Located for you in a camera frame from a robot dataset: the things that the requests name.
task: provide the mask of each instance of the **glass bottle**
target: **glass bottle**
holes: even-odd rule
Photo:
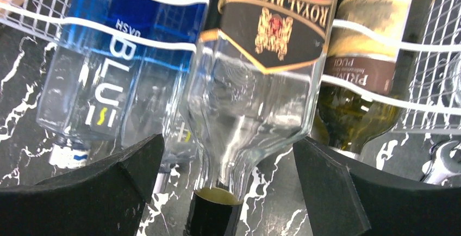
[[[253,168],[310,131],[335,3],[212,1],[180,107],[202,163],[184,235],[235,235]]]
[[[172,5],[152,0],[72,0],[67,15],[146,39],[194,43],[207,5],[177,2],[170,8]],[[149,88],[143,81],[151,77],[150,72],[164,68],[176,72],[186,67],[183,63],[189,63],[191,56],[189,51],[146,47],[79,25],[64,26],[60,40],[40,98],[37,122],[56,133],[52,154],[69,160],[69,168],[85,165],[90,141],[115,139],[132,105],[138,111],[133,109],[136,113],[131,114],[139,114],[139,103],[151,99],[143,90]],[[162,82],[165,77],[173,78],[171,73],[162,76],[150,88],[170,88],[165,85],[171,81]],[[155,95],[160,96],[155,99],[165,100],[169,94]],[[155,110],[165,115],[165,108]]]
[[[362,24],[395,41],[421,42],[432,0],[343,0],[336,18]],[[334,28],[325,74],[393,98],[406,99],[416,52],[399,51],[350,29]],[[317,103],[334,150],[358,159],[365,143],[388,131],[401,110],[322,83]]]

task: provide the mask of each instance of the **yellow mark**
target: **yellow mark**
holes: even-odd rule
[[[104,123],[105,112],[107,112],[107,107],[104,107],[101,109],[101,112],[99,112],[99,121],[96,123],[97,125],[100,126]]]
[[[188,142],[190,140],[190,132],[188,131],[188,135],[186,136],[186,142]]]

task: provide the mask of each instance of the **coat of arms logo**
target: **coat of arms logo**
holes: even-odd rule
[[[254,40],[256,53],[261,54],[267,49],[276,52],[282,61],[288,51],[292,26],[292,17],[282,18],[279,14],[271,14],[268,8],[263,8],[259,16],[258,35]]]

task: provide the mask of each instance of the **table surface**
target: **table surface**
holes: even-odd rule
[[[40,93],[55,44],[0,24],[0,187],[32,185],[68,170],[48,164],[53,134],[35,123]],[[446,138],[387,133],[369,142],[361,161],[405,178],[420,179],[428,149]],[[106,157],[113,144],[94,146],[91,161]],[[182,235],[198,163],[173,169],[166,193],[153,195],[138,235]],[[238,235],[312,235],[290,148],[253,170]],[[458,182],[447,182],[446,185]]]

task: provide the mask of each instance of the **wire basket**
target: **wire basket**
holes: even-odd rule
[[[22,10],[54,18],[65,18],[72,0],[0,0]],[[426,25],[423,44],[461,44],[461,0],[435,0]],[[47,41],[58,42],[61,26],[0,9],[0,22]],[[461,134],[461,58],[459,52],[420,52],[409,101],[419,105],[441,105],[447,113],[406,109],[395,132]]]

